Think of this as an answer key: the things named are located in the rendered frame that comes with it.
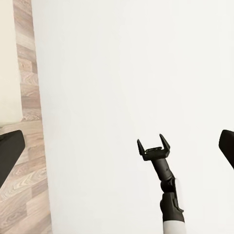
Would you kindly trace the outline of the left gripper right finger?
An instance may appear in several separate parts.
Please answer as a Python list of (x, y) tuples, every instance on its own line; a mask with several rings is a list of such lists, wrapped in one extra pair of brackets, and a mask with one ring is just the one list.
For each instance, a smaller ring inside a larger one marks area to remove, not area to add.
[(224, 129), (218, 146), (234, 169), (234, 131)]

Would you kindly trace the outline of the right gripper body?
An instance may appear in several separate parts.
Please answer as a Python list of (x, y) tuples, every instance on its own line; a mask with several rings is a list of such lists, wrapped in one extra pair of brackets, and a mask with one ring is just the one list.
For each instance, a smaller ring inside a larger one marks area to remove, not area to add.
[(147, 152), (145, 155), (147, 157), (143, 157), (144, 161), (151, 160), (155, 171), (157, 173), (162, 173), (165, 172), (169, 169), (169, 164), (167, 163), (166, 158), (169, 156), (170, 151), (151, 151)]

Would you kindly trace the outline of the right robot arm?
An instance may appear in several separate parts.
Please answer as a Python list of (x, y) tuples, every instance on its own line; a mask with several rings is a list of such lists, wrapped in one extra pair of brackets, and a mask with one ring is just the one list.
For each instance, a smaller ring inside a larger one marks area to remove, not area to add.
[(170, 153), (170, 145), (162, 134), (159, 134), (163, 147), (144, 150), (137, 140), (140, 156), (144, 161), (151, 160), (163, 190), (160, 209), (163, 213), (163, 234), (187, 234), (183, 216), (184, 207), (181, 185), (169, 168), (166, 158)]

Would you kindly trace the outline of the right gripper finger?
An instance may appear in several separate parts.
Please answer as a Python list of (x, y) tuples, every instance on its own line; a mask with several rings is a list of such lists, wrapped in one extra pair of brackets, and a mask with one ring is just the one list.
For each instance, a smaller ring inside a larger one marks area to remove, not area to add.
[[(161, 138), (161, 141), (162, 141), (162, 144), (163, 144), (163, 150), (165, 151), (170, 151), (170, 145), (169, 143), (166, 141), (166, 139), (164, 138), (164, 136), (162, 134), (159, 134), (160, 138)], [(163, 150), (160, 150), (160, 151), (163, 151)]]
[(137, 145), (138, 145), (138, 149), (139, 149), (139, 154), (140, 154), (140, 156), (142, 156), (142, 157), (147, 157), (147, 156), (145, 155), (146, 152), (145, 152), (145, 150), (144, 150), (144, 148), (143, 148), (143, 146), (142, 146), (142, 144), (141, 144), (141, 142), (140, 142), (139, 139), (137, 140)]

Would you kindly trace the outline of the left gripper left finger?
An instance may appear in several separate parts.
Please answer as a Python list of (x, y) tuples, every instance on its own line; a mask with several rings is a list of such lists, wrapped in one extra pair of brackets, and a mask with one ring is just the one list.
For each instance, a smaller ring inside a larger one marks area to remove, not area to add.
[(21, 130), (0, 135), (0, 188), (25, 149)]

